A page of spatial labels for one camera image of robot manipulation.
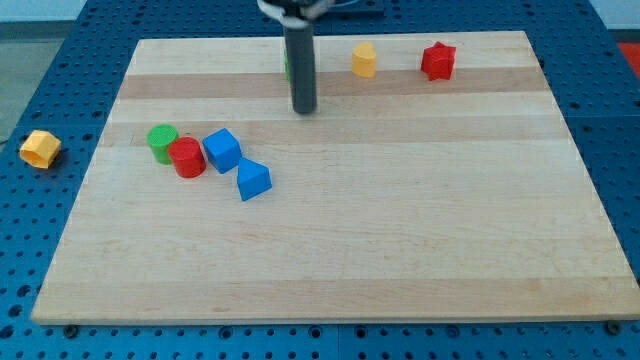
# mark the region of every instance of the blue block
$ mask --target blue block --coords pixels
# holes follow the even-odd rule
[[[220,129],[202,140],[209,162],[220,174],[233,169],[242,157],[240,143],[227,129]]]
[[[247,201],[271,189],[269,168],[247,158],[240,159],[238,165],[238,189],[242,201]]]

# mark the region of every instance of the yellow hexagon block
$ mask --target yellow hexagon block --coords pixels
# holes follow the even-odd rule
[[[48,131],[33,130],[20,148],[20,158],[33,167],[48,169],[62,142]]]
[[[351,71],[364,78],[376,75],[376,52],[369,41],[360,43],[351,54]]]

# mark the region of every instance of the red cylinder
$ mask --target red cylinder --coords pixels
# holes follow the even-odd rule
[[[202,174],[207,167],[200,150],[200,143],[192,137],[181,137],[175,140],[169,145],[167,152],[176,172],[183,178],[194,178]]]

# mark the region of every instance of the red star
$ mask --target red star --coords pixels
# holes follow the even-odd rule
[[[436,79],[451,79],[456,48],[436,42],[433,47],[424,49],[420,69],[429,74],[429,81]]]

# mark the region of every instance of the wood grain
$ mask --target wood grain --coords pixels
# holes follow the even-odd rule
[[[373,41],[374,79],[350,75]],[[416,53],[458,46],[451,81]],[[144,40],[32,317],[42,324],[632,319],[640,291],[522,32],[317,37],[318,112],[279,38]],[[181,179],[155,124],[271,169]]]

